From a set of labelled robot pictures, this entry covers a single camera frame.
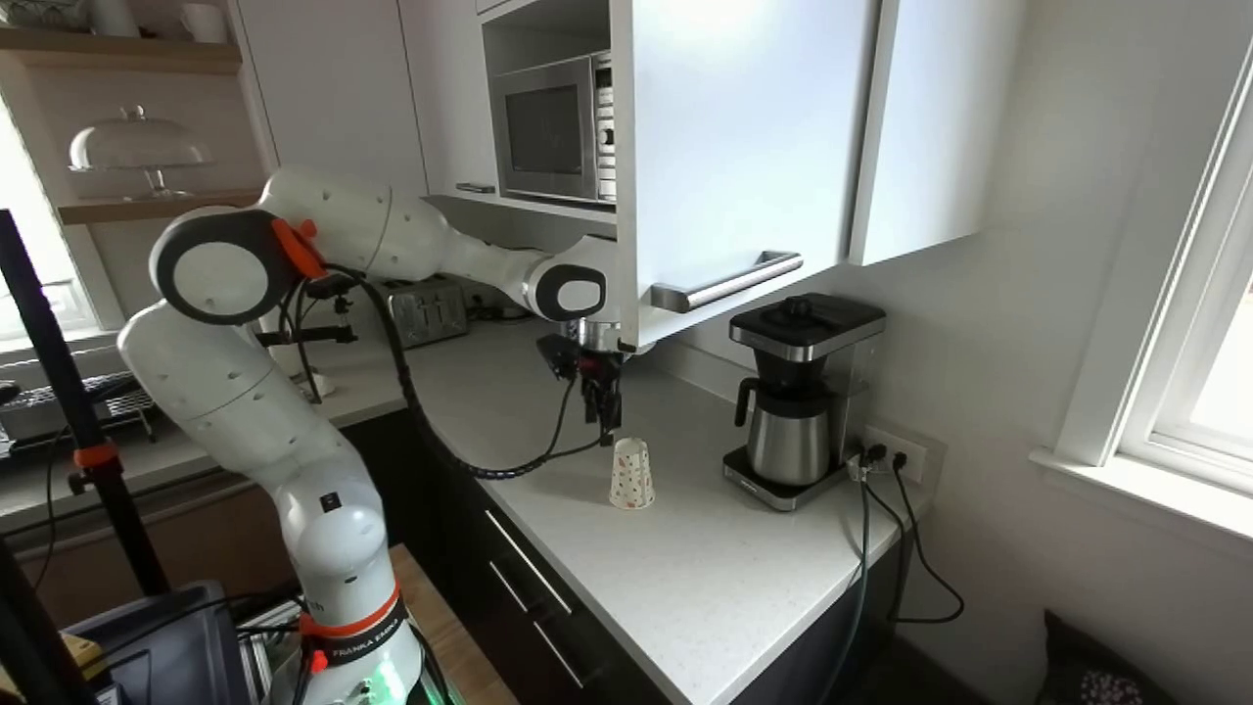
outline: wall outlet plate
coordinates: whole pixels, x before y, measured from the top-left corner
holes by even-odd
[[[896,425],[887,425],[887,420],[872,420],[866,425],[866,447],[887,447],[887,472],[893,468],[896,454],[904,454],[904,468],[903,468],[903,478],[925,495],[934,495],[940,488],[940,472],[943,472],[943,442],[919,434],[919,433],[908,433],[908,428],[896,428]]]

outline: white wall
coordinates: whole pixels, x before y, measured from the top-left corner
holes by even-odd
[[[1164,533],[1027,463],[1062,428],[1115,242],[1178,233],[1248,28],[1247,0],[1038,0],[987,233],[807,288],[893,318],[878,408],[948,442],[929,544],[972,602],[904,634],[991,703],[1033,703],[1042,606],[1178,703],[1253,693],[1253,549]],[[687,341],[745,361],[725,323]],[[908,612],[943,606],[912,574]]]

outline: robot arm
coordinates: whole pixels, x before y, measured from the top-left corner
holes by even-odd
[[[379,495],[350,439],[241,330],[316,280],[322,260],[408,281],[461,276],[544,318],[597,315],[605,276],[478,242],[390,189],[294,169],[276,172],[258,208],[187,212],[152,247],[165,304],[122,330],[122,356],[178,428],[269,495],[322,649],[305,703],[344,703],[369,682],[403,703],[424,682],[424,647],[403,623]]]

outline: white countertop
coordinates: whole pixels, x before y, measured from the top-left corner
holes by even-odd
[[[540,335],[532,323],[478,326],[410,352],[421,400],[460,459],[515,468],[544,452],[563,382],[540,361]],[[399,408],[379,351],[324,351],[314,364],[337,382],[322,405],[331,420],[362,425]],[[725,400],[649,364],[628,370],[625,400],[625,434],[649,442],[649,510],[608,507],[605,447],[487,490],[674,703],[733,703],[857,579],[857,490],[833,488],[798,514],[772,514],[720,478],[720,459],[745,442]],[[597,439],[580,416],[584,400],[574,395],[559,447]],[[132,490],[211,472],[182,434],[122,447],[122,463]],[[0,478],[0,531],[35,523],[42,478]],[[893,539],[896,527],[878,510],[871,557]]]

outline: coffee pot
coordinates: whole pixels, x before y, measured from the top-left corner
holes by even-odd
[[[777,510],[829,484],[866,433],[880,330],[878,306],[827,293],[735,315],[729,335],[756,352],[756,377],[739,382],[735,428],[750,439],[725,472],[752,495],[784,499]]]

